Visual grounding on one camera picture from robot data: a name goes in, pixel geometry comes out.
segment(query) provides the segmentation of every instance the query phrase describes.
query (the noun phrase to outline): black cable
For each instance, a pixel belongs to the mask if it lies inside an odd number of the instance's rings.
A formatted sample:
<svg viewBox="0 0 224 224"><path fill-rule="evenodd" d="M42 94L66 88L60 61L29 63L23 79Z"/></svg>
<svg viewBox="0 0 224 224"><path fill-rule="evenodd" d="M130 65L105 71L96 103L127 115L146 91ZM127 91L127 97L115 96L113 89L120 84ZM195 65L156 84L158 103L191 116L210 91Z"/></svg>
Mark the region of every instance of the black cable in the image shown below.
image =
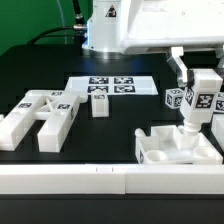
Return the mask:
<svg viewBox="0 0 224 224"><path fill-rule="evenodd" d="M79 5L79 1L78 0L73 0L72 3L73 3L75 14L80 14L81 9L80 9L80 5Z"/></svg>
<svg viewBox="0 0 224 224"><path fill-rule="evenodd" d="M41 34L39 34L38 36L36 36L35 38L31 39L27 43L27 45L35 44L36 41L38 41L40 38L46 36L49 33L54 33L54 32L63 31L63 30L74 30L74 28L72 26L63 26L63 27L58 27L58 28L54 28L54 29L50 29L50 30L44 31Z"/></svg>
<svg viewBox="0 0 224 224"><path fill-rule="evenodd" d="M73 2L74 11L75 11L76 24L85 24L85 20L84 20L84 17L82 15L82 12L81 12L79 1L78 0L72 0L72 2Z"/></svg>

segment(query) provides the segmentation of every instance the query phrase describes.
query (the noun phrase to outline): white plastic part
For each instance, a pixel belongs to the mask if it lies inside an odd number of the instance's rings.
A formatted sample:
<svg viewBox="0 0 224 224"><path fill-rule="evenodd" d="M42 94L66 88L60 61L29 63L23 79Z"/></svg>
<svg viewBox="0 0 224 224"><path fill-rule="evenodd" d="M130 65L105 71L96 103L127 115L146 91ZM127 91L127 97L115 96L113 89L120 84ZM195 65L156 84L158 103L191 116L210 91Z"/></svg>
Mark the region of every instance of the white plastic part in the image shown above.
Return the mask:
<svg viewBox="0 0 224 224"><path fill-rule="evenodd" d="M70 77L66 92L86 96L97 89L106 90L108 95L157 95L152 76L80 76Z"/></svg>
<svg viewBox="0 0 224 224"><path fill-rule="evenodd" d="M25 96L0 123L0 150L14 151L34 123L33 112L43 106L43 96Z"/></svg>
<svg viewBox="0 0 224 224"><path fill-rule="evenodd" d="M40 152L60 152L79 109L79 96L64 93L37 134Z"/></svg>
<svg viewBox="0 0 224 224"><path fill-rule="evenodd" d="M146 54L173 46L223 44L223 10L222 0L121 0L121 51Z"/></svg>
<svg viewBox="0 0 224 224"><path fill-rule="evenodd" d="M93 91L91 95L91 103L93 117L109 116L109 100L106 91Z"/></svg>
<svg viewBox="0 0 224 224"><path fill-rule="evenodd" d="M223 165L1 165L0 194L224 194Z"/></svg>
<svg viewBox="0 0 224 224"><path fill-rule="evenodd" d="M46 120L38 133L41 152L59 152L78 112L81 96L59 90L32 90L0 122L0 150L14 151L35 120Z"/></svg>
<svg viewBox="0 0 224 224"><path fill-rule="evenodd" d="M181 106L184 91L180 88L167 89L165 104L171 109L178 109Z"/></svg>
<svg viewBox="0 0 224 224"><path fill-rule="evenodd" d="M185 118L184 132L197 135L200 125L211 121L223 80L212 69L193 69L193 73L194 85L185 88L180 112Z"/></svg>
<svg viewBox="0 0 224 224"><path fill-rule="evenodd" d="M216 103L215 103L214 112L224 113L224 93L223 92L219 92L216 95Z"/></svg>
<svg viewBox="0 0 224 224"><path fill-rule="evenodd" d="M202 133L182 134L176 126L151 128L150 137L136 136L141 164L222 164L223 158Z"/></svg>
<svg viewBox="0 0 224 224"><path fill-rule="evenodd" d="M224 114L213 115L211 131L224 151Z"/></svg>

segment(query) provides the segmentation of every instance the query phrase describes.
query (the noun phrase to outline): white block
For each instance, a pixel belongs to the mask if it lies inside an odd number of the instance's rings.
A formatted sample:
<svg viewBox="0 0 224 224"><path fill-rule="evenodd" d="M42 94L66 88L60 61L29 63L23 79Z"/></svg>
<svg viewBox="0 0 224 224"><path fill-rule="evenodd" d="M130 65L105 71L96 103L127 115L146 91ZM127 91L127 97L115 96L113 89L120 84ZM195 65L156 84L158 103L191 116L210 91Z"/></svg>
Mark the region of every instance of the white block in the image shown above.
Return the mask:
<svg viewBox="0 0 224 224"><path fill-rule="evenodd" d="M176 126L151 128L150 137L136 137L141 164L222 164L223 158L202 133L182 134Z"/></svg>
<svg viewBox="0 0 224 224"><path fill-rule="evenodd" d="M165 104L171 109L180 108L184 91L180 88L167 89Z"/></svg>
<svg viewBox="0 0 224 224"><path fill-rule="evenodd" d="M215 114L212 120L212 133L224 151L224 115Z"/></svg>
<svg viewBox="0 0 224 224"><path fill-rule="evenodd" d="M216 103L214 112L224 113L224 93L219 92L216 95Z"/></svg>
<svg viewBox="0 0 224 224"><path fill-rule="evenodd" d="M109 100L106 91L93 91L91 95L91 103L93 117L109 116Z"/></svg>
<svg viewBox="0 0 224 224"><path fill-rule="evenodd" d="M65 93L38 133L40 152L59 152L79 108L79 96Z"/></svg>
<svg viewBox="0 0 224 224"><path fill-rule="evenodd" d="M44 105L43 96L25 96L0 123L0 150L14 151L34 123L33 112Z"/></svg>
<svg viewBox="0 0 224 224"><path fill-rule="evenodd" d="M194 86L185 88L180 111L188 123L208 123L223 79L212 69L194 69Z"/></svg>

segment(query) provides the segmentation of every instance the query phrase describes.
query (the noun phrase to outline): h-shaped white piece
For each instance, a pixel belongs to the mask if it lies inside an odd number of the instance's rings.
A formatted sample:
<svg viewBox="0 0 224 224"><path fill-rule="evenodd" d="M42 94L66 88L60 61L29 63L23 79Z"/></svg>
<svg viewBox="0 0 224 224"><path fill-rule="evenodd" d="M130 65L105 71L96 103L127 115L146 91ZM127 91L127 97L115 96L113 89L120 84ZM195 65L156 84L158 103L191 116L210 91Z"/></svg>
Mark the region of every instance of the h-shaped white piece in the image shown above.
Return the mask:
<svg viewBox="0 0 224 224"><path fill-rule="evenodd" d="M32 90L0 123L0 150L14 151L35 120L46 120L38 133L41 152L59 152L87 95Z"/></svg>

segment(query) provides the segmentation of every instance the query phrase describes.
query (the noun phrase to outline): small white block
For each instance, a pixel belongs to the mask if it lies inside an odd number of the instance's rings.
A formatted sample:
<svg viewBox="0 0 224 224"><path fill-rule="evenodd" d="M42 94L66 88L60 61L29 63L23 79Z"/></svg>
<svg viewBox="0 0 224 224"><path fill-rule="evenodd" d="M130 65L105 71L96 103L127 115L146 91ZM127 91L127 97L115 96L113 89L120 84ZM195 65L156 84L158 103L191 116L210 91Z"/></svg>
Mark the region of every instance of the small white block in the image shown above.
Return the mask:
<svg viewBox="0 0 224 224"><path fill-rule="evenodd" d="M220 92L216 96L214 112L224 113L224 93Z"/></svg>
<svg viewBox="0 0 224 224"><path fill-rule="evenodd" d="M180 108L184 91L180 88L166 90L166 105L171 109Z"/></svg>
<svg viewBox="0 0 224 224"><path fill-rule="evenodd" d="M106 91L95 90L91 95L92 116L108 117L109 100Z"/></svg>

